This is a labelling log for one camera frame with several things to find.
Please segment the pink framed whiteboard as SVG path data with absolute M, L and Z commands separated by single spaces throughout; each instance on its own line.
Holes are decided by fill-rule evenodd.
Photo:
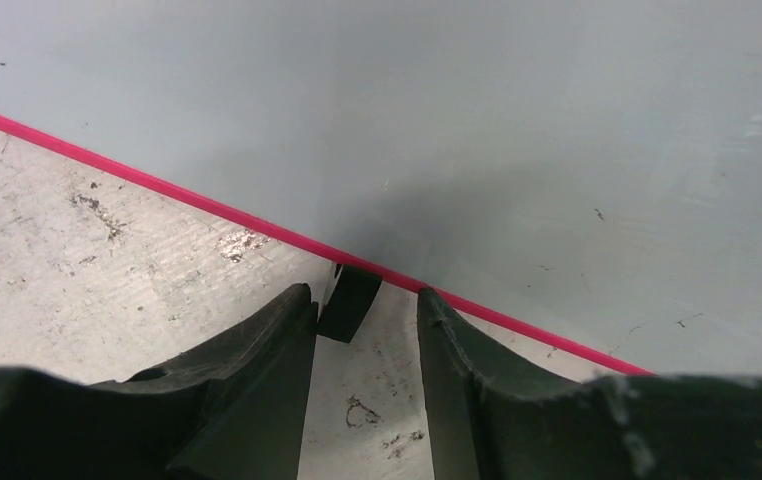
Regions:
M 0 1 L 0 130 L 612 369 L 762 374 L 762 1 Z

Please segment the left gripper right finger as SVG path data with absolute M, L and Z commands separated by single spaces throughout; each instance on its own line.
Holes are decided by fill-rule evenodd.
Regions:
M 417 330 L 439 479 L 762 479 L 762 376 L 605 375 L 575 382 L 419 292 Z

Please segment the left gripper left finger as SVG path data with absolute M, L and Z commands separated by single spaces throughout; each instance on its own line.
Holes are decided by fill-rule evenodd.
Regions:
M 0 367 L 0 479 L 294 479 L 318 305 L 289 286 L 125 381 Z

